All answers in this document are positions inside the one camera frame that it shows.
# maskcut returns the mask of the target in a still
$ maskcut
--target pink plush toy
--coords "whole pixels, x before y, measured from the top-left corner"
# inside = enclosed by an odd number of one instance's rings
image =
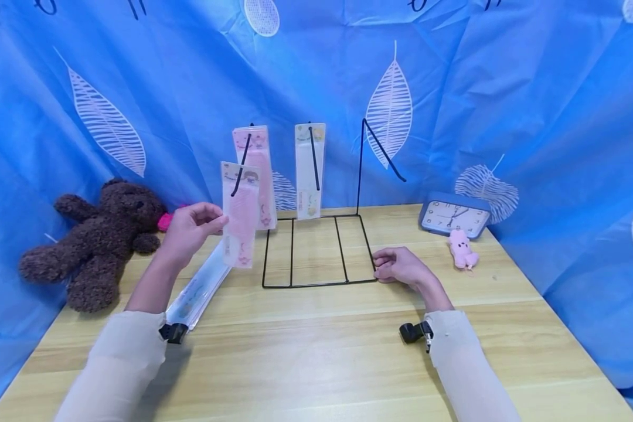
[[[187,205],[180,205],[179,208],[183,207],[187,207]],[[165,232],[169,228],[169,224],[171,224],[171,219],[173,219],[173,214],[166,213],[162,215],[162,217],[159,219],[159,222],[157,222],[157,228],[161,232]]]
[[[478,254],[471,250],[467,234],[462,230],[453,230],[448,238],[450,253],[455,261],[455,266],[463,270],[471,270],[478,263]]]

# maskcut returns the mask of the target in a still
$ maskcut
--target alarm clock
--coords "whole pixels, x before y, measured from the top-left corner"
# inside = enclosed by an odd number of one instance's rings
[[[490,214],[490,204],[486,200],[429,192],[419,223],[428,232],[449,236],[453,230],[463,230],[467,238],[476,239],[484,231]]]

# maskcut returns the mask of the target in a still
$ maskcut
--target table surface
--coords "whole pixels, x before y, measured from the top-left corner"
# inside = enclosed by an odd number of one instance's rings
[[[487,359],[523,421],[633,421],[633,413],[490,232],[473,242],[472,274],[451,261],[446,238],[418,229],[419,205],[363,208],[373,250],[408,246],[466,311]],[[357,217],[338,220],[350,280],[371,278]],[[333,218],[295,222],[294,284],[343,280]],[[213,250],[209,239],[180,274],[172,299]],[[267,283],[288,284],[291,222],[278,224]],[[398,328],[423,315],[400,284],[262,289],[265,234],[252,270],[228,275],[184,345],[167,359],[135,421],[455,421],[421,342]],[[121,280],[121,311],[149,257]],[[51,421],[105,323],[65,308],[0,401],[0,421]]]

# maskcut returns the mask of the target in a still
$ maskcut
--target plastic packaging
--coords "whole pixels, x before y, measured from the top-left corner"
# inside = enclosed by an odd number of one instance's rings
[[[230,267],[223,262],[223,253],[223,243],[220,241],[166,310],[167,324],[185,324],[189,331],[194,329],[209,306],[213,294],[230,272]]]
[[[249,126],[232,131],[237,163],[258,168],[260,185],[258,188],[258,205],[260,217],[258,230],[277,228],[277,206],[275,204],[274,185],[272,183],[272,160],[270,156],[269,134],[267,126]]]
[[[220,171],[223,178],[223,213],[229,217],[223,228],[223,261],[231,267],[251,268],[260,215],[260,170],[223,161]]]
[[[325,124],[295,125],[295,184],[299,220],[321,217],[325,145]]]

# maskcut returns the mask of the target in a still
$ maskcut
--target beige sleeve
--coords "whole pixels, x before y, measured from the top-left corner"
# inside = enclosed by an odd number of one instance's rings
[[[434,332],[429,355],[458,421],[520,421],[511,398],[485,359],[467,315],[438,311],[424,318]]]
[[[165,360],[164,314],[111,316],[55,422],[125,422]]]

